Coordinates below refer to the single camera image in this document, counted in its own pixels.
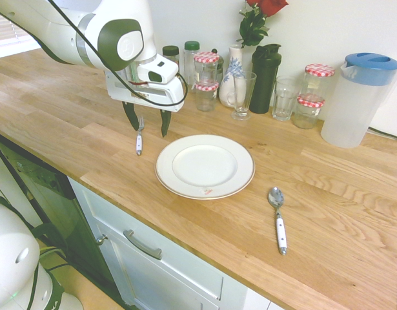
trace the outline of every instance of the floor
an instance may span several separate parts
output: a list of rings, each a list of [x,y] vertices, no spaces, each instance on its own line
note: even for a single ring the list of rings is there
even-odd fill
[[[41,259],[42,266],[47,269],[64,263],[65,261],[56,253]],[[65,288],[65,292],[74,295],[81,301],[84,310],[124,310],[73,267],[60,267],[53,270],[52,274]]]

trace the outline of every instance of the blue and white vase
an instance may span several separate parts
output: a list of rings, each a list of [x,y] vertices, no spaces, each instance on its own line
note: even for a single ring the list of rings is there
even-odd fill
[[[229,49],[230,63],[219,88],[219,100],[224,106],[232,108],[233,106],[227,101],[227,95],[229,92],[234,91],[233,76],[243,75],[243,49],[241,44],[233,44]]]

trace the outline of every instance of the drawer handle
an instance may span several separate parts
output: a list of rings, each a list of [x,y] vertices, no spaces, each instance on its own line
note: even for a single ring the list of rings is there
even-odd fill
[[[131,229],[129,231],[124,231],[123,235],[129,240],[130,243],[135,245],[139,250],[143,251],[145,254],[148,254],[149,256],[156,258],[157,260],[162,259],[162,250],[161,249],[151,249],[147,247],[146,245],[143,245],[141,242],[137,241],[134,238],[134,231]]]
[[[99,238],[96,240],[96,244],[98,244],[98,245],[103,245],[103,240],[105,240],[105,239],[108,239],[108,237],[107,237],[105,234],[102,234],[102,237],[99,237]]]

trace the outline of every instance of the window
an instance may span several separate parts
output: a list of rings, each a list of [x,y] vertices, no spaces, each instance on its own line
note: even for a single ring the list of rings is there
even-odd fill
[[[0,15],[0,57],[39,48],[24,30]]]

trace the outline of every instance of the black dishwasher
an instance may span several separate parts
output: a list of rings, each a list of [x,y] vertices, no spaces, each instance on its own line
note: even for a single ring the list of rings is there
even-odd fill
[[[68,246],[67,261],[119,304],[122,302],[66,175],[0,135],[0,157],[43,223]]]

